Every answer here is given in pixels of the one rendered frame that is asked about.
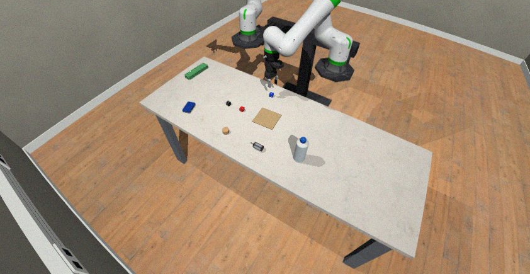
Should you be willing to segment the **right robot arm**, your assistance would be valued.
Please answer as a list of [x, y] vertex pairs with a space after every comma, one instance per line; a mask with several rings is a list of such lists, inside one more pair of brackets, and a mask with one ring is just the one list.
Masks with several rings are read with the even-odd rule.
[[262, 13], [261, 0], [246, 0], [247, 4], [239, 9], [239, 40], [250, 43], [257, 40], [260, 25], [256, 26], [256, 19]]

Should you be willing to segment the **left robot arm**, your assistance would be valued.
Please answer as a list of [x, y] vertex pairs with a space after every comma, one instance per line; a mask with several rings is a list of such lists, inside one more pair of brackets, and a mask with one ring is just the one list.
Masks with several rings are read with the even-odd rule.
[[279, 53], [283, 57], [290, 57], [315, 28], [316, 40], [329, 48], [325, 69], [333, 74], [344, 73], [352, 37], [332, 26], [330, 14], [341, 1], [313, 0], [302, 17], [286, 34], [277, 26], [269, 26], [263, 33], [264, 50], [270, 54]]

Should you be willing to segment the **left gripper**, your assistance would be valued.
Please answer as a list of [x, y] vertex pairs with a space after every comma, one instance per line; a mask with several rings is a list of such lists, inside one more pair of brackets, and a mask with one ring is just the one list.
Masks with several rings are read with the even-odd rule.
[[[268, 80], [268, 87], [271, 88], [271, 78], [275, 76], [274, 83], [278, 84], [278, 76], [276, 69], [280, 69], [284, 67], [284, 64], [279, 59], [279, 53], [270, 54], [264, 51], [264, 57], [265, 58], [265, 73], [264, 77]], [[281, 64], [282, 63], [282, 64]]]

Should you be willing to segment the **white plastic bottle with blue cap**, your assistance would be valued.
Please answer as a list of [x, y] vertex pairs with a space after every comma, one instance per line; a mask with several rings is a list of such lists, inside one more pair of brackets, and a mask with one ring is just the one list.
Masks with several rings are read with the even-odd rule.
[[305, 137], [301, 137], [296, 141], [295, 152], [293, 155], [293, 159], [296, 162], [301, 163], [305, 160], [305, 155], [307, 153], [308, 145], [309, 145], [309, 142]]

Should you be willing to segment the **tan flat mat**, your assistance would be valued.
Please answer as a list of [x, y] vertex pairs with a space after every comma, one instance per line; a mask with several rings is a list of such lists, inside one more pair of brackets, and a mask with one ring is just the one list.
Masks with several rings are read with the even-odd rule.
[[262, 125], [263, 127], [273, 129], [276, 123], [278, 122], [279, 118], [281, 117], [281, 114], [273, 112], [271, 110], [261, 108], [259, 113], [256, 115], [256, 117], [253, 119], [252, 122]]

